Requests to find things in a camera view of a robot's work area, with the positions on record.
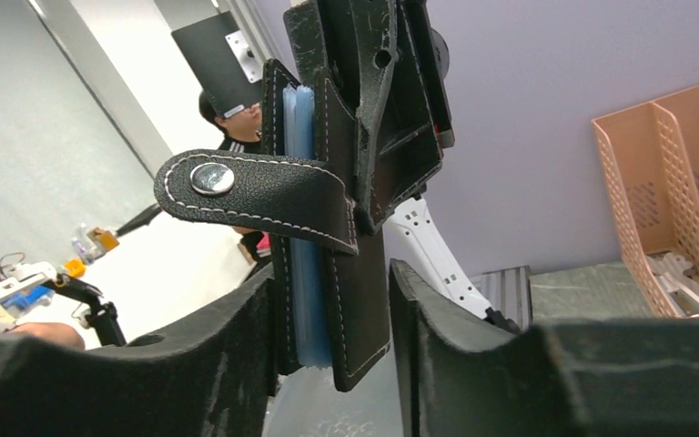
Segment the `black monitor panel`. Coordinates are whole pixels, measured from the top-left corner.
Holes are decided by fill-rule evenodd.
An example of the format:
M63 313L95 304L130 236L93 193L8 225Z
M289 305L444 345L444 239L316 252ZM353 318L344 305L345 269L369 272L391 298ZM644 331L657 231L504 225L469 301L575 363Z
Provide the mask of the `black monitor panel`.
M230 12L171 35L219 117L231 118L261 101L262 63Z

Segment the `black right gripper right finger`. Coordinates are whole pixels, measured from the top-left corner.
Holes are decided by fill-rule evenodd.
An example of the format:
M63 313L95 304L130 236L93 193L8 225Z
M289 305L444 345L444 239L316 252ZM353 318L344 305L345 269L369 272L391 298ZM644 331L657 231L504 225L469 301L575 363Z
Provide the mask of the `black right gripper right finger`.
M513 334L397 259L390 313L407 436L699 436L699 319Z

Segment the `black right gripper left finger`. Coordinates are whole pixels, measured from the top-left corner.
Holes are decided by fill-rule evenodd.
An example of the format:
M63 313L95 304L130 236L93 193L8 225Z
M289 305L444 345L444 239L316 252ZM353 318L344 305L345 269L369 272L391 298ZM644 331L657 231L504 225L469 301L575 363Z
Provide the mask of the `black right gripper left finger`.
M0 334L0 436L259 436L276 379L271 276L124 347Z

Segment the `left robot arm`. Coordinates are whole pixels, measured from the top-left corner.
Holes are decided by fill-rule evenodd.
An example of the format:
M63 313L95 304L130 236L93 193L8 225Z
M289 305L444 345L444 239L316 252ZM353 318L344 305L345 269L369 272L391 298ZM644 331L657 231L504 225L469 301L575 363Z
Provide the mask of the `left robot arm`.
M517 332L532 321L529 271L472 282L423 197L455 142L444 80L449 50L423 1L295 1L284 14L302 81L330 87L349 111L351 179L360 223L400 238L441 295Z

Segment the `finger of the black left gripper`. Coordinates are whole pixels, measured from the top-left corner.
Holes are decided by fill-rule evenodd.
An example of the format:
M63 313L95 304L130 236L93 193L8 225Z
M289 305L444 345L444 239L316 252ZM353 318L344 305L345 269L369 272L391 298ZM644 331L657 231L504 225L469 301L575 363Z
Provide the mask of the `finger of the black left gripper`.
M442 166L404 1L351 1L360 63L355 198L378 231Z
M351 1L301 1L283 14L291 51L304 85L328 73L349 113L360 105L360 63Z

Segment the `person in background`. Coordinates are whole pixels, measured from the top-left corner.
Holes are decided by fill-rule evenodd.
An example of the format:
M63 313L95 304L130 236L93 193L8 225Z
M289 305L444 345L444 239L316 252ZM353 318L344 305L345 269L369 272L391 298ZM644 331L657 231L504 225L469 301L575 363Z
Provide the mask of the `person in background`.
M254 154L263 152L260 140L262 125L260 104L248 107L237 105L228 107L224 112L222 109L216 109L211 102L209 92L203 90L198 96L198 110L200 115L224 136L218 147L220 152L225 153L224 164L237 170L245 163L242 158L253 158ZM267 232L240 227L237 222L234 222L232 228L238 234L239 247L250 261L257 267L270 262L271 248Z

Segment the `white items in organizer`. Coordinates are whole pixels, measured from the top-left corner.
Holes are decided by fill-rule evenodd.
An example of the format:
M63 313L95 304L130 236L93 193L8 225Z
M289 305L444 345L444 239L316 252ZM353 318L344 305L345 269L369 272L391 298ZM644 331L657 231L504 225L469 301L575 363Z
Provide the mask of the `white items in organizer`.
M650 271L683 317L699 317L699 278L692 261L666 251L645 257Z

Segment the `peach plastic file organizer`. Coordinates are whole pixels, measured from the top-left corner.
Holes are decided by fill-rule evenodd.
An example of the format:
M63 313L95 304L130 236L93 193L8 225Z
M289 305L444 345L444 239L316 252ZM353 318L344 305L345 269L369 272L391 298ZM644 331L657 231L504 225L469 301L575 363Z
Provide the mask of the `peach plastic file organizer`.
M675 317L649 256L672 251L699 282L699 85L597 117L597 154L621 257L661 317Z

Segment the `black leather card holder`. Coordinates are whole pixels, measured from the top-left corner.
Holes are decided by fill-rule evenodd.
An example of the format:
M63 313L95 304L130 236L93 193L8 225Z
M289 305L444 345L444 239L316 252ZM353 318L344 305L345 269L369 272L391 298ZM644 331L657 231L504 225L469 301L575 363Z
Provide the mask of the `black leather card holder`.
M270 59L263 87L263 152L242 158L247 164L237 170L219 150L177 154L157 172L155 197L176 219L267 232L280 368L306 365L297 354L297 317L317 314L335 386L352 391L389 350L390 316L383 237L362 227L353 197L350 114L333 88L311 86L313 149L297 158L285 149L284 95L299 81Z

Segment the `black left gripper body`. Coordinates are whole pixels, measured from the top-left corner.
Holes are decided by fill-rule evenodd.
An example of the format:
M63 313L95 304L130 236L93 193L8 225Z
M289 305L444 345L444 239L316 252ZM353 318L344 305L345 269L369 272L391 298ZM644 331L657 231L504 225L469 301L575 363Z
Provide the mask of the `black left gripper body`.
M444 79L450 67L449 48L430 21L426 1L404 1L420 72L430 102L433 126L441 148L455 143Z

